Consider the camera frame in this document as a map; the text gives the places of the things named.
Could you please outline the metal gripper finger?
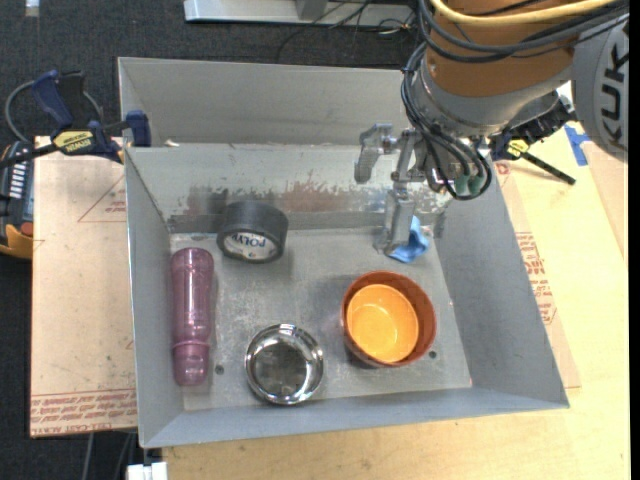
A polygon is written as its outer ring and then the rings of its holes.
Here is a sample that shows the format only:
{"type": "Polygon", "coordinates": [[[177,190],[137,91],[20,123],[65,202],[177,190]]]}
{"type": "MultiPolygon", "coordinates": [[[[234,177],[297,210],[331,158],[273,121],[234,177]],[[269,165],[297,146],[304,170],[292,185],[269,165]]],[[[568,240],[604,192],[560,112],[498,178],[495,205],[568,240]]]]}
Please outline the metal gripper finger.
{"type": "Polygon", "coordinates": [[[393,125],[376,123],[359,137],[360,153],[354,164],[354,179],[364,184],[371,179],[373,168],[382,155],[399,149],[398,138],[393,135],[393,125]]]}
{"type": "Polygon", "coordinates": [[[374,242],[379,253],[389,255],[409,244],[416,203],[407,186],[407,182],[394,180],[387,192],[383,228],[374,242]]]}

